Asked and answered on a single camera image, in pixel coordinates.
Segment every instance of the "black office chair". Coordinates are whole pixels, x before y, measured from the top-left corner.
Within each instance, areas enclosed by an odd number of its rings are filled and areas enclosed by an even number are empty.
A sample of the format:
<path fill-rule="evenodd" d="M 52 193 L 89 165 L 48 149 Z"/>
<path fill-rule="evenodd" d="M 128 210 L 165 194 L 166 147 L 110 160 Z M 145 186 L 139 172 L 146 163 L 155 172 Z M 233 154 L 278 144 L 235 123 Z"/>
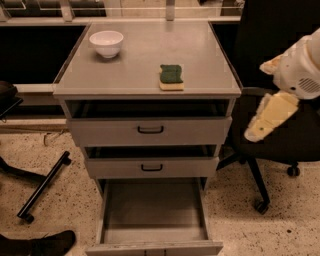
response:
<path fill-rule="evenodd" d="M 14 85 L 5 81 L 0 81 L 0 120 L 5 121 L 5 118 L 10 111 L 18 107 L 23 102 L 21 98 L 16 97 L 17 92 L 17 88 Z M 60 167 L 63 164 L 69 165 L 71 163 L 71 160 L 68 158 L 69 154 L 70 153 L 68 151 L 65 151 L 46 176 L 10 166 L 2 157 L 0 157 L 0 173 L 13 175 L 19 178 L 27 179 L 31 182 L 37 182 L 39 184 L 37 189 L 17 214 L 19 218 L 27 221 L 28 223 L 33 222 L 34 217 L 29 213 L 29 210 L 34 205 L 38 197 L 42 194 L 44 189 L 48 186 L 53 177 L 57 174 Z"/>
<path fill-rule="evenodd" d="M 299 110 L 263 141 L 249 142 L 243 134 L 263 95 L 279 90 L 272 76 L 261 72 L 259 66 L 320 27 L 319 10 L 320 1 L 313 0 L 246 0 L 234 50 L 229 54 L 244 88 L 228 135 L 235 153 L 220 161 L 218 170 L 235 161 L 248 162 L 263 198 L 255 205 L 261 214 L 267 211 L 270 198 L 256 158 L 290 164 L 291 176 L 299 175 L 298 162 L 319 161 L 320 99 L 301 101 Z"/>

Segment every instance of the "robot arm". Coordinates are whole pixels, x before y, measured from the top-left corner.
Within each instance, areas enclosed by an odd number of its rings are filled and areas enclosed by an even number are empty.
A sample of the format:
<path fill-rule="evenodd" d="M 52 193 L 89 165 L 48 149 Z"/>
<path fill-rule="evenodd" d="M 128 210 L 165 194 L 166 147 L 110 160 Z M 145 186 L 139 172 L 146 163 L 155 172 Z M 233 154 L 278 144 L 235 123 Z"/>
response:
<path fill-rule="evenodd" d="M 260 102 L 244 134 L 252 142 L 263 140 L 289 119 L 298 110 L 300 99 L 320 96 L 320 29 L 263 63 L 260 69 L 273 75 L 273 83 L 280 91 L 266 94 Z"/>

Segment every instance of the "chair wheel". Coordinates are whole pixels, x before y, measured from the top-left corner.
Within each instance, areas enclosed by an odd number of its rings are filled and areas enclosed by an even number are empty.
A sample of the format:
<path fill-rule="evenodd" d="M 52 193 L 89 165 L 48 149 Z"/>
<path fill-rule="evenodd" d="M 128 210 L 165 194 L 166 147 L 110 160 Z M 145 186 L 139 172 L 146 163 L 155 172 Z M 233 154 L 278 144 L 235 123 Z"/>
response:
<path fill-rule="evenodd" d="M 265 201 L 258 201 L 255 203 L 254 209 L 263 215 L 268 211 L 269 203 L 266 203 Z"/>
<path fill-rule="evenodd" d="M 33 221 L 34 221 L 34 217 L 31 215 L 31 214 L 27 214 L 25 217 L 24 217 L 24 220 L 26 222 L 28 222 L 29 224 L 31 224 Z"/>
<path fill-rule="evenodd" d="M 71 164 L 71 159 L 70 158 L 64 159 L 63 164 L 70 165 Z"/>
<path fill-rule="evenodd" d="M 239 159 L 239 163 L 240 164 L 245 164 L 247 162 L 247 160 L 245 158 L 240 158 Z"/>
<path fill-rule="evenodd" d="M 300 175 L 300 169 L 298 167 L 289 167 L 287 169 L 287 173 L 289 176 L 294 177 L 294 176 L 299 176 Z"/>

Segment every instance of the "speckled floor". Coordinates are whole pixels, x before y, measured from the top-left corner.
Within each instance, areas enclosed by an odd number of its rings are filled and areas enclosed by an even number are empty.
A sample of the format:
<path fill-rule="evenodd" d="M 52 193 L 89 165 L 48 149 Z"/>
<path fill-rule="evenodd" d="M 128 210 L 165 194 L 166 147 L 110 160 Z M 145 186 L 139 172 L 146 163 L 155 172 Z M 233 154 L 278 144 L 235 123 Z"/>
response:
<path fill-rule="evenodd" d="M 85 255 L 95 243 L 101 197 L 70 134 L 0 134 L 0 142 L 9 165 L 33 172 L 48 173 L 65 150 L 72 160 L 33 207 L 32 224 L 16 214 L 36 185 L 0 173 L 0 233 L 24 239 L 72 229 L 77 242 L 68 255 Z M 259 193 L 247 165 L 235 163 L 210 179 L 205 207 L 212 238 L 224 243 L 219 255 L 320 255 L 320 162 L 300 164 L 297 178 L 285 165 L 259 164 L 271 197 L 263 216 L 252 208 Z"/>

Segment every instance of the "drawer handle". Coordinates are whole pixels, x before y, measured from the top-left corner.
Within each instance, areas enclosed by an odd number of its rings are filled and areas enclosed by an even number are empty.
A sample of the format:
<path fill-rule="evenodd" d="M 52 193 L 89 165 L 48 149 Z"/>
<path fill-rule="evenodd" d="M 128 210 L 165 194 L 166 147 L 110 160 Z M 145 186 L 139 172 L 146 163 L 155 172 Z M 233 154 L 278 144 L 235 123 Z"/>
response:
<path fill-rule="evenodd" d="M 141 165 L 141 170 L 144 171 L 144 172 L 160 172 L 163 168 L 163 165 L 160 164 L 160 167 L 159 168 L 145 168 L 144 165 L 142 164 Z"/>
<path fill-rule="evenodd" d="M 162 133 L 164 130 L 163 125 L 159 128 L 142 128 L 138 126 L 138 132 L 143 133 L 143 134 L 157 134 L 157 133 Z"/>

